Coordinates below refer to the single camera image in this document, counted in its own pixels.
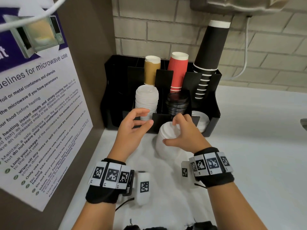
white countertop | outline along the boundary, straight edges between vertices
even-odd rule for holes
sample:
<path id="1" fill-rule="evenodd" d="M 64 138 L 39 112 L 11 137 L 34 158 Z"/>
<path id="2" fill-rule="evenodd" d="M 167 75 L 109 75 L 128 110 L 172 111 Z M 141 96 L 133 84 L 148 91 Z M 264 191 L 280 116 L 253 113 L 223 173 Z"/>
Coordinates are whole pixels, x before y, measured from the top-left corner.
<path id="1" fill-rule="evenodd" d="M 221 119 L 208 141 L 224 151 L 247 201 L 269 230 L 307 226 L 307 94 L 219 86 Z M 59 229 L 71 229 L 85 203 L 88 180 L 97 161 L 109 153 L 116 131 L 105 130 Z M 154 150 L 154 134 L 146 134 L 128 159 L 134 170 L 151 173 L 151 201 L 139 208 L 127 203 L 115 215 L 114 229 L 163 226 L 185 229 L 194 219 L 212 221 L 206 189 L 183 189 L 179 162 L 169 166 Z"/>

wristband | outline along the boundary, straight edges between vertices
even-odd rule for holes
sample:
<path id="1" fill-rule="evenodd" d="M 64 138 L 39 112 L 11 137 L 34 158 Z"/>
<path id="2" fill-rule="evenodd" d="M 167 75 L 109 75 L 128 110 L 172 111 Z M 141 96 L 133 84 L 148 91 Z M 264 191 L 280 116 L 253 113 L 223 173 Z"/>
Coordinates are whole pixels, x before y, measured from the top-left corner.
<path id="1" fill-rule="evenodd" d="M 132 174 L 133 170 L 130 170 L 124 162 L 103 159 L 96 164 L 91 174 L 86 201 L 92 204 L 116 203 L 118 196 L 127 192 Z"/>
<path id="2" fill-rule="evenodd" d="M 194 154 L 189 159 L 195 179 L 207 188 L 233 182 L 232 167 L 225 154 L 217 148 L 210 147 Z"/>

left hand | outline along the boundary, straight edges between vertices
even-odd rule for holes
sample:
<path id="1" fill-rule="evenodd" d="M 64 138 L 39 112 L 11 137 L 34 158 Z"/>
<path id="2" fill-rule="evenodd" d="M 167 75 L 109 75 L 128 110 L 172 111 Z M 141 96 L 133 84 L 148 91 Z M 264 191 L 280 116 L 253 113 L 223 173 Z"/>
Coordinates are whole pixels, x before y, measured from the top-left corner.
<path id="1" fill-rule="evenodd" d="M 151 128 L 154 122 L 153 120 L 142 121 L 134 119 L 139 116 L 147 116 L 148 113 L 149 110 L 145 108 L 133 109 L 128 113 L 118 128 L 115 143 L 107 158 L 126 162 L 128 157 L 139 146 L 142 137 Z"/>

hand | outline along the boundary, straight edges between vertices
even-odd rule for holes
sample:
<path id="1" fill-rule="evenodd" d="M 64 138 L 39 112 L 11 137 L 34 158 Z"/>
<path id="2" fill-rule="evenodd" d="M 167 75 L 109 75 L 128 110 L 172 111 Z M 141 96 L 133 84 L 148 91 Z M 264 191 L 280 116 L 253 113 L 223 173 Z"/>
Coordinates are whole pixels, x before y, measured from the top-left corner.
<path id="1" fill-rule="evenodd" d="M 134 120 L 135 117 L 147 116 L 148 109 L 137 108 L 133 109 L 121 122 L 115 143 L 108 155 L 108 158 L 125 162 L 128 157 L 139 146 L 142 137 L 153 125 L 153 120 L 142 121 Z M 139 128 L 133 128 L 134 126 L 142 125 Z"/>
<path id="2" fill-rule="evenodd" d="M 175 139 L 164 139 L 166 146 L 179 147 L 187 152 L 197 153 L 200 150 L 211 147 L 203 137 L 199 129 L 192 122 L 190 115 L 177 114 L 173 118 L 173 125 L 179 124 L 181 134 Z"/>

white cable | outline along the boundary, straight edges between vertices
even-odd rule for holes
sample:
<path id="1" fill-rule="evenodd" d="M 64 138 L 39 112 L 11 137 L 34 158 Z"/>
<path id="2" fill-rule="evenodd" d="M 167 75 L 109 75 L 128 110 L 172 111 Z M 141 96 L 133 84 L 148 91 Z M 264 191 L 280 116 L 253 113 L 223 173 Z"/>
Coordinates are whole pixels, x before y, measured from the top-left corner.
<path id="1" fill-rule="evenodd" d="M 248 65 L 248 24 L 249 24 L 249 21 L 250 21 L 250 18 L 251 17 L 247 17 L 247 20 L 246 20 L 246 29 L 245 29 L 245 52 L 244 52 L 244 65 L 243 65 L 243 69 L 241 70 L 241 72 L 234 76 L 234 77 L 230 77 L 229 79 L 225 79 L 225 81 L 227 80 L 233 80 L 239 76 L 241 76 L 245 69 L 246 69 L 246 66 Z"/>
<path id="2" fill-rule="evenodd" d="M 31 17 L 31 18 L 26 18 L 26 19 L 21 19 L 21 20 L 18 20 L 18 21 L 10 22 L 10 23 L 0 24 L 0 32 L 7 31 L 7 30 L 10 30 L 12 28 L 21 27 L 21 26 L 36 22 L 40 19 L 43 19 L 43 18 L 53 14 L 65 1 L 66 0 L 58 0 L 51 8 L 46 10 L 44 12 L 44 14 L 42 14 L 42 15 L 34 16 L 34 17 Z"/>

